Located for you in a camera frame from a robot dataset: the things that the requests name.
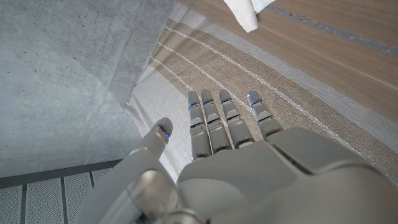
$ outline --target white cloth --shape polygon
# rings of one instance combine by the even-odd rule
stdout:
[[[256,13],[275,0],[224,0],[246,32],[258,28]]]

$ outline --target metal vent grate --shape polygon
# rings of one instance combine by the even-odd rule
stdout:
[[[25,223],[63,224],[60,178],[27,184]]]
[[[70,175],[65,180],[65,198],[67,201],[68,223],[74,224],[80,207],[91,191],[90,174]]]
[[[93,171],[94,185],[96,185],[112,168]]]
[[[19,224],[21,198],[22,186],[0,189],[0,223]]]

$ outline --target concrete wall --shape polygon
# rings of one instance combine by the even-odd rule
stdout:
[[[2,1],[0,177],[125,157],[124,109],[173,0]]]

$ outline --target striped rug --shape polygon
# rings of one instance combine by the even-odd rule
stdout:
[[[135,87],[128,110],[141,134],[161,117],[174,131],[160,158],[174,180],[190,162],[187,93],[229,90],[255,139],[246,101],[256,90],[284,128],[298,126],[360,153],[398,182],[398,125],[176,4]],[[217,107],[222,114],[221,104]]]

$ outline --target gray robotic hand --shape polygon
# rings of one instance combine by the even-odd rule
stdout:
[[[159,157],[172,133],[162,118],[86,198],[75,223],[398,223],[398,188],[359,154],[312,131],[283,130],[247,95],[255,141],[231,95],[188,94],[192,163],[174,183]]]

